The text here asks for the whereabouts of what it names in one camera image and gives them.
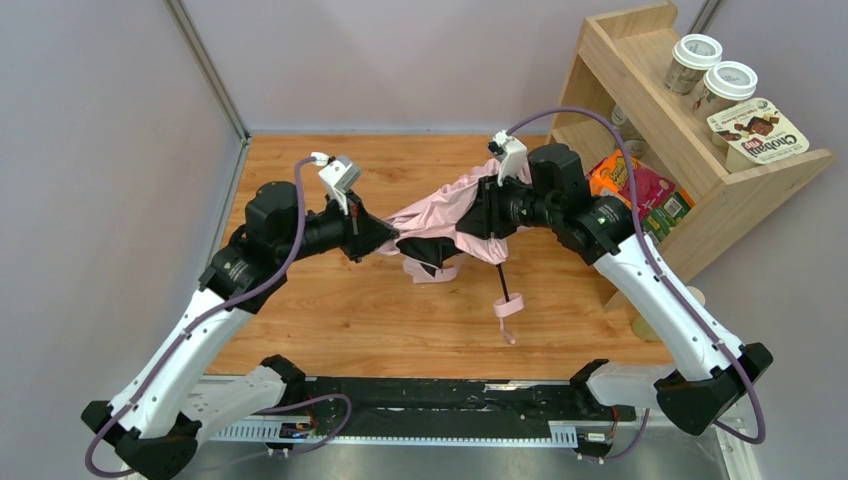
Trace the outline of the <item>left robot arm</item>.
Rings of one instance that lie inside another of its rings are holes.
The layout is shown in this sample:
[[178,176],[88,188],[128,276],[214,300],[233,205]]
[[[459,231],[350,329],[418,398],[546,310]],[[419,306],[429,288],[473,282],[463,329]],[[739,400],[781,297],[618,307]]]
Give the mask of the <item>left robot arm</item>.
[[223,346],[285,284],[287,268],[333,249],[359,262],[398,236],[352,191],[327,197],[324,211],[311,213],[300,186],[262,185],[163,345],[119,394],[91,402],[83,422],[134,472],[173,478],[212,435],[280,405],[290,383],[301,381],[302,373],[275,355],[240,380],[198,400],[189,397]]

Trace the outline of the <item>pink folding umbrella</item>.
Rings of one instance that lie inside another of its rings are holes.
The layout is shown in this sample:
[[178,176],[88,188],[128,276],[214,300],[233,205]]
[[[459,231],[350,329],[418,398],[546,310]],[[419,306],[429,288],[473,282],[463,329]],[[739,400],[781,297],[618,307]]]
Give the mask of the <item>pink folding umbrella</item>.
[[492,158],[389,215],[386,222],[399,232],[399,238],[378,252],[403,256],[403,270],[416,284],[454,280],[468,256],[502,266],[509,255],[506,240],[480,239],[457,229],[460,219],[471,211],[478,182],[497,177],[499,167],[500,162]]

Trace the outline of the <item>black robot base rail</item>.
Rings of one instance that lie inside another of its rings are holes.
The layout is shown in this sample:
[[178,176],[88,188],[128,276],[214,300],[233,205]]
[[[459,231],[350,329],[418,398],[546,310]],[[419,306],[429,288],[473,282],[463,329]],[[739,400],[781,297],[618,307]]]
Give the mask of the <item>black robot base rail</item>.
[[248,416],[212,438],[282,448],[338,429],[338,445],[576,449],[609,446],[639,418],[627,406],[580,407],[565,380],[308,377],[298,398],[318,402]]

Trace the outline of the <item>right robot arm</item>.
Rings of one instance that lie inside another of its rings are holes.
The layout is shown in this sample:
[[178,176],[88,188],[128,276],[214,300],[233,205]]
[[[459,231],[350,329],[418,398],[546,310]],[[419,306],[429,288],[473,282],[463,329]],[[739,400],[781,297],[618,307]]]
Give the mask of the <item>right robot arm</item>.
[[743,343],[693,298],[650,238],[636,231],[630,208],[590,192],[576,152],[549,144],[527,159],[528,182],[495,175],[477,182],[458,231],[495,240],[521,227],[550,229],[628,298],[671,353],[671,365],[588,363],[570,380],[583,403],[659,410],[690,435],[717,425],[772,364],[771,352]]

